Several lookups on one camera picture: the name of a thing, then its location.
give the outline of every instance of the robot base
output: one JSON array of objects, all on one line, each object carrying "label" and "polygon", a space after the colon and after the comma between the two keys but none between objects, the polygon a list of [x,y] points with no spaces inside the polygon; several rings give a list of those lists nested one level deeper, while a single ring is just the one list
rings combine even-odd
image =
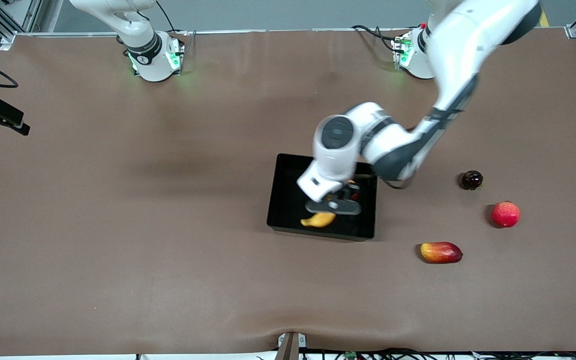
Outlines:
[{"label": "robot base", "polygon": [[395,69],[405,69],[416,78],[432,79],[435,73],[430,68],[428,56],[419,48],[418,38],[422,31],[417,27],[390,42],[394,50],[403,51],[402,54],[396,51],[392,53]]},{"label": "robot base", "polygon": [[130,57],[135,76],[141,76],[148,82],[162,82],[172,75],[181,75],[185,46],[179,39],[164,31],[156,31],[162,40],[161,51],[152,59],[151,64],[140,64]]}]

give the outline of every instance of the black tray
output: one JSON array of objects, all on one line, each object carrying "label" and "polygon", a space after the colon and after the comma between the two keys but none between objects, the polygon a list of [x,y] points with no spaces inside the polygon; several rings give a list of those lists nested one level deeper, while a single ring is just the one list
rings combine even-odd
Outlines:
[{"label": "black tray", "polygon": [[313,214],[306,210],[308,196],[297,185],[297,179],[310,166],[310,156],[280,153],[274,166],[274,180],[268,206],[266,224],[276,231],[314,235],[363,242],[375,237],[375,207],[377,205],[377,176],[365,162],[358,162],[354,178],[361,190],[357,202],[359,215],[337,215],[333,223],[324,227],[306,227],[300,221]]}]

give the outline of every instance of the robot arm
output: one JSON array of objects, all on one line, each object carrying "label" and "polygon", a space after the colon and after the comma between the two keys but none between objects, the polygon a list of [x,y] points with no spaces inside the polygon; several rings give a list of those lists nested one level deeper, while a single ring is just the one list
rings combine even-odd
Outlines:
[{"label": "robot arm", "polygon": [[318,203],[339,191],[352,177],[357,155],[384,180],[409,180],[470,100],[482,63],[538,5],[538,0],[465,0],[455,7],[425,48],[439,90],[429,114],[410,132],[374,102],[324,119],[313,141],[314,160],[297,181],[302,191]]},{"label": "robot arm", "polygon": [[155,31],[139,11],[156,0],[70,0],[72,5],[112,28],[128,50],[135,71],[149,82],[166,80],[181,71],[183,46],[164,31]]}]

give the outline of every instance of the brown table surface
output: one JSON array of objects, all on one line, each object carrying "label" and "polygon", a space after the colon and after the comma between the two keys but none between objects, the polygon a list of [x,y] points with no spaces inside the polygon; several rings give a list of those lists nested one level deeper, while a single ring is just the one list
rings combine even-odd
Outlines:
[{"label": "brown table surface", "polygon": [[[185,72],[132,76],[114,38],[19,36],[0,97],[0,355],[311,348],[576,350],[576,41],[500,48],[413,185],[379,185],[365,243],[265,224],[278,153],[376,101],[403,125],[437,91],[355,32],[199,35]],[[476,169],[485,185],[459,189]],[[522,210],[514,228],[489,205]],[[450,241],[458,264],[416,244]]]}]

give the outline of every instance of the yellow banana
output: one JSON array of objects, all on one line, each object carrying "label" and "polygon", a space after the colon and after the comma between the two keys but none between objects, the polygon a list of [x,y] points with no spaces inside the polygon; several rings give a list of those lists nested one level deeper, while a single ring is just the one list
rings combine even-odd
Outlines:
[{"label": "yellow banana", "polygon": [[301,219],[301,225],[312,228],[323,228],[330,225],[336,218],[332,212],[317,212],[311,218]]}]

